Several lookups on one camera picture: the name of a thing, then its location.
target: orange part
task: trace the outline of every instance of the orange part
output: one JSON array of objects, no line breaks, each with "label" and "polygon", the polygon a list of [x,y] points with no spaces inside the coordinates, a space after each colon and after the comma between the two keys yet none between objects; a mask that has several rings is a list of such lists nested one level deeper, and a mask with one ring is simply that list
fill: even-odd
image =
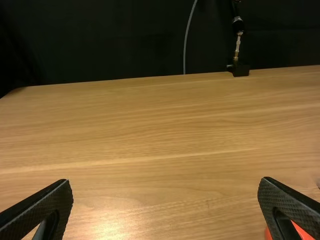
[{"label": "orange part", "polygon": [[[291,221],[291,222],[292,222],[295,230],[298,232],[298,234],[302,238],[302,240],[315,240],[312,236],[310,236],[308,233],[306,233],[301,227],[299,227],[293,221]],[[264,231],[264,238],[265,238],[265,240],[273,240],[268,227]]]}]

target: wooden tabletop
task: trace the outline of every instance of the wooden tabletop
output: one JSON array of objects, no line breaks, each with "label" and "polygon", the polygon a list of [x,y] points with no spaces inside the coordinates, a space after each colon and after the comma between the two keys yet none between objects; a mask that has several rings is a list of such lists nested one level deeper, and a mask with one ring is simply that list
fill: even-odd
[{"label": "wooden tabletop", "polygon": [[69,179],[65,240],[262,240],[264,176],[320,201],[320,66],[32,86],[0,99],[0,211]]}]

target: wood grain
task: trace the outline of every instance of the wood grain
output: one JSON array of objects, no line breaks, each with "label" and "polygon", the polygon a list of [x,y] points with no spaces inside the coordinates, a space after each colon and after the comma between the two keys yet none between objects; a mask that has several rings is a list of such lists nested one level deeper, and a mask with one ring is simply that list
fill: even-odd
[{"label": "wood grain", "polygon": [[62,178],[65,240],[262,240],[259,181],[320,200],[320,66],[33,86],[0,99],[0,211]]}]

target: black backdrop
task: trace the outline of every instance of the black backdrop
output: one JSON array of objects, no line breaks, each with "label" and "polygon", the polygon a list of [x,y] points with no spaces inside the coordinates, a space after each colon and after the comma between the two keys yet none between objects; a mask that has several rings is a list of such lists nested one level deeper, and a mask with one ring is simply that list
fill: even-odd
[{"label": "black backdrop", "polygon": [[[40,84],[182,74],[194,0],[1,0],[1,92]],[[240,57],[253,69],[320,64],[320,2],[243,0]],[[187,73],[226,70],[227,0],[198,0]]]}]

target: white cable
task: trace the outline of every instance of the white cable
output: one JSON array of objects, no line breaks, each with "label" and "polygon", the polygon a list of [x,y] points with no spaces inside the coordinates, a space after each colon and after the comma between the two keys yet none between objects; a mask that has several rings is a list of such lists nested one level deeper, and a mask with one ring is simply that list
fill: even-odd
[{"label": "white cable", "polygon": [[183,45],[183,74],[186,74],[186,52],[187,52],[187,39],[188,39],[188,33],[190,28],[190,23],[192,20],[192,16],[194,15],[194,11],[196,8],[198,0],[194,0],[193,6],[191,8],[190,16],[188,23],[186,25],[185,35],[184,35],[184,45]]}]

